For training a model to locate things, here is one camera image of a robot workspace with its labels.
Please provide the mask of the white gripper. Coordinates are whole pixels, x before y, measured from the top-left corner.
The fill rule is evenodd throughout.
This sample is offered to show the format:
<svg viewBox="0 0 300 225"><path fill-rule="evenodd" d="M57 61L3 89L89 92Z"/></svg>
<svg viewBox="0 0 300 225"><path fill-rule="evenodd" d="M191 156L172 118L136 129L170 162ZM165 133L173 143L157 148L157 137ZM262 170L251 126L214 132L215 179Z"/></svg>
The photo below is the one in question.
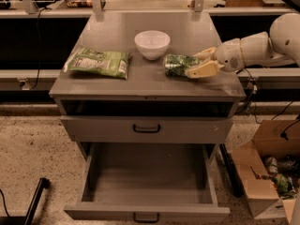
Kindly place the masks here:
<svg viewBox="0 0 300 225"><path fill-rule="evenodd" d="M201 60L215 57L217 61L202 62L199 65L185 70L185 75L190 79L206 78L216 76L222 69L227 72L234 72L244 68L244 60L241 50L241 40L234 38L220 44L217 48L211 47L194 54Z"/></svg>

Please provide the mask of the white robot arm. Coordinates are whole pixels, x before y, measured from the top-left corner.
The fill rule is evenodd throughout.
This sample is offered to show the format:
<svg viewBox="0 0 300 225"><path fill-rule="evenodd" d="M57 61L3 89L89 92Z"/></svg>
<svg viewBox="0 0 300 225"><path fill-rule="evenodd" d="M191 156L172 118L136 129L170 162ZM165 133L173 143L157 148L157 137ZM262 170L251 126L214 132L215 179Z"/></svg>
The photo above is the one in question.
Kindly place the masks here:
<svg viewBox="0 0 300 225"><path fill-rule="evenodd" d="M300 66L300 14L287 13L276 18L269 32L234 38L194 54L200 63L185 70L191 79L216 76L221 70L234 72L260 65Z"/></svg>

